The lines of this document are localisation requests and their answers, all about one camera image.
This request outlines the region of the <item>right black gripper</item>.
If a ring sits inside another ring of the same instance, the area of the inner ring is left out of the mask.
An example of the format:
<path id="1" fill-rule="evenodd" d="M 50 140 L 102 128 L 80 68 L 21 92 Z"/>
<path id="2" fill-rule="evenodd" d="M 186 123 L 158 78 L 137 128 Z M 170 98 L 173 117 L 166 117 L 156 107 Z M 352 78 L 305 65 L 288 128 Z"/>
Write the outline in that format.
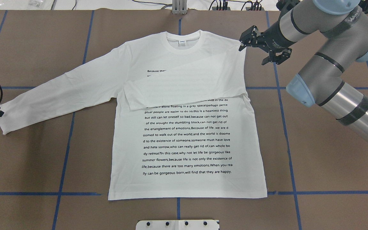
<path id="1" fill-rule="evenodd" d="M 269 62 L 278 65 L 282 64 L 292 53 L 292 49 L 287 48 L 287 39 L 280 30 L 279 22 L 275 22 L 264 32 L 259 32 L 257 26 L 253 25 L 242 32 L 239 41 L 241 42 L 239 51 L 250 46 L 254 48 L 259 47 L 263 51 L 268 52 L 269 56 L 262 60 L 261 65 L 265 65 Z"/>

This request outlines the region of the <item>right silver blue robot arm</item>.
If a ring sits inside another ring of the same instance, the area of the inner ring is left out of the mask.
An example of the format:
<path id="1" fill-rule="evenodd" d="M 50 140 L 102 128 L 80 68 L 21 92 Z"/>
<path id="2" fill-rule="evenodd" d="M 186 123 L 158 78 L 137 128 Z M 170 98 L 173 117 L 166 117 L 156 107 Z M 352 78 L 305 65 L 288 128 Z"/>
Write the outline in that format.
<path id="1" fill-rule="evenodd" d="M 239 50 L 259 47 L 269 54 L 263 65 L 281 64 L 290 57 L 292 44 L 315 31 L 327 41 L 286 90 L 307 107 L 322 107 L 368 141 L 368 97 L 341 79 L 353 62 L 368 61 L 368 16 L 358 0 L 303 0 L 266 31 L 256 26 L 244 31 Z"/>

